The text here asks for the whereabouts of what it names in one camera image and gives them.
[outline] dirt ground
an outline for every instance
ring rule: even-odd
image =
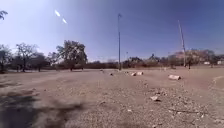
[[[224,68],[131,72],[1,75],[0,128],[224,127]]]

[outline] utility pole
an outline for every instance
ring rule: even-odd
[[[185,53],[184,35],[183,35],[182,27],[180,25],[180,21],[179,20],[178,20],[178,24],[179,24],[181,41],[182,41],[182,47],[183,47],[183,52],[184,52],[184,67],[186,67],[186,53]]]
[[[118,14],[118,41],[119,41],[119,70],[121,70],[121,32],[120,32],[120,18],[121,18],[121,14]]]

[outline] sky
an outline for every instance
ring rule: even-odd
[[[167,56],[182,49],[224,53],[223,0],[0,0],[8,15],[0,20],[0,44],[36,44],[48,54],[64,40],[86,46],[89,61]]]

